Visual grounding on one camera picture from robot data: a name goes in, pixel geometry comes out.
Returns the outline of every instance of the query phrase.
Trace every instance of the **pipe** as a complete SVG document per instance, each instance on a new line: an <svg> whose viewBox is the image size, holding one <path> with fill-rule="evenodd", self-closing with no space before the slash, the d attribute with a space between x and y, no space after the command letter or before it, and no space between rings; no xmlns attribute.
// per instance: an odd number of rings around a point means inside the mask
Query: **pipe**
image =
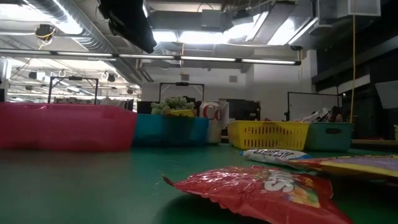
<svg viewBox="0 0 398 224"><path fill-rule="evenodd" d="M50 20L64 33L91 38L74 39L82 47L90 52L117 53L109 40L87 18L87 16L71 0L23 0L34 10L47 15ZM141 76L132 68L125 59L105 61L120 71L121 75L129 82L140 84Z"/></svg>

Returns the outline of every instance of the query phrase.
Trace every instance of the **yellow plastic basket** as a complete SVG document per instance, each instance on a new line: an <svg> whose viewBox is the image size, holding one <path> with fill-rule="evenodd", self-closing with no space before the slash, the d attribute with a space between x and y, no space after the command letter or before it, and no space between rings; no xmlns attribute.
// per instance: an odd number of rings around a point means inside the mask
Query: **yellow plastic basket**
<svg viewBox="0 0 398 224"><path fill-rule="evenodd" d="M228 125L229 142L240 149L304 149L310 123L234 121Z"/></svg>

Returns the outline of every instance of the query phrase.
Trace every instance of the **plastic bin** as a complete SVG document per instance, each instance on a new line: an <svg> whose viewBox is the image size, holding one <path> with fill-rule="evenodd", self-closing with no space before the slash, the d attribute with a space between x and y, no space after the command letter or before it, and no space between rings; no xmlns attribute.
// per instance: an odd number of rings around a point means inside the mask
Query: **plastic bin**
<svg viewBox="0 0 398 224"><path fill-rule="evenodd" d="M234 121L228 125L230 143L240 149L304 149L310 123Z"/></svg>
<svg viewBox="0 0 398 224"><path fill-rule="evenodd" d="M128 151L137 114L105 105L0 103L0 148Z"/></svg>
<svg viewBox="0 0 398 224"><path fill-rule="evenodd" d="M204 146L208 126L207 118L138 114L132 146Z"/></svg>
<svg viewBox="0 0 398 224"><path fill-rule="evenodd" d="M313 151L347 151L353 125L349 123L312 123L305 148Z"/></svg>

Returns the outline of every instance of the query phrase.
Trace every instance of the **candy wrapper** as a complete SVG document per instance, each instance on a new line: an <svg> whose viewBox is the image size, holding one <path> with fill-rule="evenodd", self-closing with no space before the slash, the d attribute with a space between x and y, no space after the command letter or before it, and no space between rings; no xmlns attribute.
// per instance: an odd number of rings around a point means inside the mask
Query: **candy wrapper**
<svg viewBox="0 0 398 224"><path fill-rule="evenodd" d="M253 161L278 165L285 165L280 161L312 158L312 156L308 155L307 153L285 149L251 149L241 151L239 154Z"/></svg>
<svg viewBox="0 0 398 224"><path fill-rule="evenodd" d="M330 201L330 182L308 174L265 167L226 167L166 183L209 198L233 213L272 224L352 223Z"/></svg>
<svg viewBox="0 0 398 224"><path fill-rule="evenodd" d="M296 169L365 179L398 177L398 156L345 156L283 161Z"/></svg>

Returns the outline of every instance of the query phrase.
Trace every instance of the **desk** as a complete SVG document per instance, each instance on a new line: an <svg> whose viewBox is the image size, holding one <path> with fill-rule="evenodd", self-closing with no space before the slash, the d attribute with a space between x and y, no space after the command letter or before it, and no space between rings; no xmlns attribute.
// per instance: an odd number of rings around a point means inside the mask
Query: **desk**
<svg viewBox="0 0 398 224"><path fill-rule="evenodd" d="M261 165L238 151L228 144L122 153L0 151L0 223L264 223L232 214L162 180L161 174L178 181L208 169ZM355 223L396 219L396 199L384 188L347 180L332 183L333 201Z"/></svg>

